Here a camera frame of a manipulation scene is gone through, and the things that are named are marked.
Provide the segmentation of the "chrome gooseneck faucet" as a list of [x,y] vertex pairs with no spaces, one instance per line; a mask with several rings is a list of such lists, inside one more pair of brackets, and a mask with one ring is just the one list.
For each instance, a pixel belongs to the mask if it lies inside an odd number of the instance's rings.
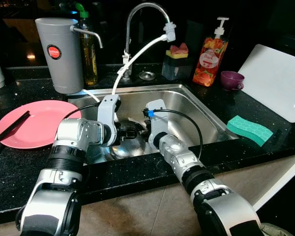
[[[146,45],[143,49],[139,50],[137,54],[132,56],[130,54],[130,23],[132,22],[132,17],[134,14],[136,14],[140,9],[143,9],[145,7],[152,7],[157,9],[163,14],[163,17],[165,18],[165,27],[163,28],[164,34],[159,36],[157,39],[154,41],[151,41]],[[165,41],[167,40],[168,42],[172,42],[176,40],[176,33],[175,33],[175,28],[176,25],[170,20],[170,16],[166,13],[166,10],[159,4],[154,3],[154,2],[142,2],[138,6],[134,7],[132,11],[129,13],[129,16],[126,21],[126,37],[125,37],[125,49],[123,50],[123,56],[122,56],[122,61],[123,61],[123,66],[122,68],[118,71],[118,75],[122,80],[130,80],[130,74],[132,71],[132,63],[142,54],[145,52],[149,47],[154,45],[158,41]]]

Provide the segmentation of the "pink plate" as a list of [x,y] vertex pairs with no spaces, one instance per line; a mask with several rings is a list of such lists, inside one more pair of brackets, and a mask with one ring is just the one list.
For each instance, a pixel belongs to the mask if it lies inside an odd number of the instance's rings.
[[55,141],[61,120],[77,108],[74,104],[59,100],[35,101],[19,106],[2,117],[0,133],[4,132],[24,112],[29,112],[30,117],[1,143],[9,148],[19,149],[50,145]]

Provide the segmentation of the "yellow and pink sponge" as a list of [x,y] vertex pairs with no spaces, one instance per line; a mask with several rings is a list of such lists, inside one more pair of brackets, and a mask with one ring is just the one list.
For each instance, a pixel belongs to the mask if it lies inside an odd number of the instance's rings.
[[166,56],[172,59],[182,59],[188,57],[189,49],[186,43],[182,43],[179,46],[170,45],[169,49],[166,50]]

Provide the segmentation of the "green wavy sponge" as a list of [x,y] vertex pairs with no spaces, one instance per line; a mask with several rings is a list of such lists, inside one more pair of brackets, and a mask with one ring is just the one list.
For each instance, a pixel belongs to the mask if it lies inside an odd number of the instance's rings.
[[240,116],[235,116],[227,123],[227,128],[235,133],[253,140],[258,146],[262,147],[273,136],[273,132],[262,126],[261,124],[253,123]]

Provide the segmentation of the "round steel countertop cap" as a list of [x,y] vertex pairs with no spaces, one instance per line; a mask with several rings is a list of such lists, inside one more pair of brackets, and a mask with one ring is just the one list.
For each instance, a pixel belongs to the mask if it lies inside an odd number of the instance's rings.
[[156,79],[156,74],[150,71],[143,71],[139,72],[138,77],[143,81],[152,81]]

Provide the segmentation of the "orange soap pump bottle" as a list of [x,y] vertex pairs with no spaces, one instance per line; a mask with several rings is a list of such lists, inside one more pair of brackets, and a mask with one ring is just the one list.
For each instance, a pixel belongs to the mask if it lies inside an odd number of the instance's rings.
[[199,61],[192,77],[192,81],[197,85],[210,87],[215,81],[223,54],[228,47],[228,39],[224,36],[224,23],[228,19],[217,18],[220,21],[219,27],[214,30],[213,36],[207,37],[202,44]]

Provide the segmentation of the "purple cup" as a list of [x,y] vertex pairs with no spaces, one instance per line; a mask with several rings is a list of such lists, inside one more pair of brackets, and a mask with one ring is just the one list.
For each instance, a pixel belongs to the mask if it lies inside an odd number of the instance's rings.
[[222,88],[228,91],[242,90],[244,78],[244,75],[230,70],[224,70],[220,73]]

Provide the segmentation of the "olive fabric bundle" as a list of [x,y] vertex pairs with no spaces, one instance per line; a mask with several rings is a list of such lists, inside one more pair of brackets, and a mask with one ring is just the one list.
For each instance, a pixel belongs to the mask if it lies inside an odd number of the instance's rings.
[[293,236],[287,230],[284,230],[271,223],[262,223],[261,230],[265,236]]

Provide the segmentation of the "stainless steel bowl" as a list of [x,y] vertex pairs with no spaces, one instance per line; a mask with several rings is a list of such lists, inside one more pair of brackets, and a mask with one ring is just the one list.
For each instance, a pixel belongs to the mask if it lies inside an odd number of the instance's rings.
[[116,123],[116,126],[118,126],[119,132],[135,132],[136,137],[133,139],[123,138],[120,144],[116,146],[94,146],[89,148],[89,155],[94,163],[140,156],[150,150],[146,144],[149,133],[145,124],[126,118]]

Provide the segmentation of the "green-capped oil bottle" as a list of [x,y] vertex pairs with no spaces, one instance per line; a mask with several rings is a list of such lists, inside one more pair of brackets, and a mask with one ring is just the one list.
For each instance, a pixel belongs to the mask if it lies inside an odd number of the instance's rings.
[[[76,3],[75,7],[79,12],[80,18],[78,26],[83,30],[93,30],[89,20],[89,12],[80,4]],[[86,85],[93,86],[98,83],[98,74],[96,67],[96,38],[91,34],[80,34],[83,54],[83,74]]]

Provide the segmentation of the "grey water filter canister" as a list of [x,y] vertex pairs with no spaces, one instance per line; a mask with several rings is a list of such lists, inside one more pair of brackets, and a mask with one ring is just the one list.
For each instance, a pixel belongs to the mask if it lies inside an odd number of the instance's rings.
[[38,18],[35,24],[55,91],[62,94],[80,92],[84,81],[79,34],[94,36],[102,48],[99,34],[81,29],[77,20],[69,18]]

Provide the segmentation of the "stainless steel sink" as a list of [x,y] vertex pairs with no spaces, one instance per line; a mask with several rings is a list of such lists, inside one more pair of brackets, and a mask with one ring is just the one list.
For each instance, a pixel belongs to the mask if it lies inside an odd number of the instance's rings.
[[[131,118],[139,123],[145,124],[148,118],[144,117],[142,110],[150,101],[163,99],[166,109],[181,112],[192,118],[199,125],[202,132],[202,144],[223,142],[225,140],[238,139],[238,137],[227,129],[224,122],[218,119],[192,92],[183,85],[156,85],[139,86],[131,88],[118,88],[121,105],[117,115],[119,120]],[[78,108],[87,104],[96,103],[93,97],[86,92],[79,92],[67,96],[69,103]],[[170,132],[188,144],[189,147],[201,144],[199,136],[192,123],[174,113],[166,113],[169,116],[168,128]],[[150,148],[145,154],[155,153],[157,150]],[[87,152],[89,163],[94,163]]]

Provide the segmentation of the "white cutting board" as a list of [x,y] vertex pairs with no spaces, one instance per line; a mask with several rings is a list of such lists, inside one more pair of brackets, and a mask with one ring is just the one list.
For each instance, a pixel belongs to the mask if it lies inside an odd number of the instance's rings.
[[295,57],[261,44],[255,45],[239,73],[243,92],[295,123]]

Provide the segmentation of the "black sponge holder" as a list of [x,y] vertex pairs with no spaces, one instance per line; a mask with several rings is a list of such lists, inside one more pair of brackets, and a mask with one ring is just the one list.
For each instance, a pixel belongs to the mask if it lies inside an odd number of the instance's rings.
[[161,75],[170,81],[182,80],[188,78],[192,74],[192,70],[192,59],[190,57],[174,59],[165,56]]

